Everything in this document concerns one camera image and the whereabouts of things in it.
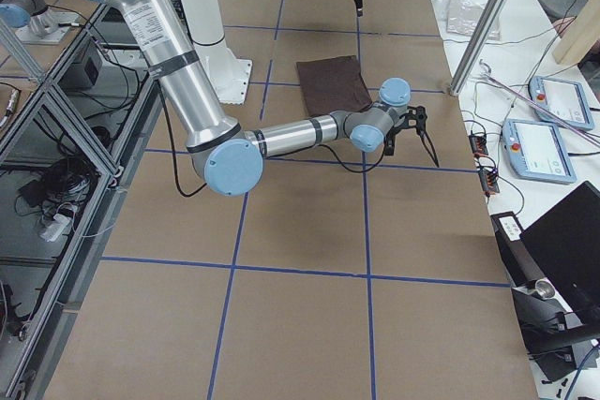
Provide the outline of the third robot base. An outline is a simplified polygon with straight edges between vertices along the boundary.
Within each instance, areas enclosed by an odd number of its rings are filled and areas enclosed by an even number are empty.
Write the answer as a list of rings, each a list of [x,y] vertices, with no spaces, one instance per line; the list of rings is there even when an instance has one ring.
[[[80,15],[56,11],[45,0],[1,0],[1,19],[25,44],[58,44]]]

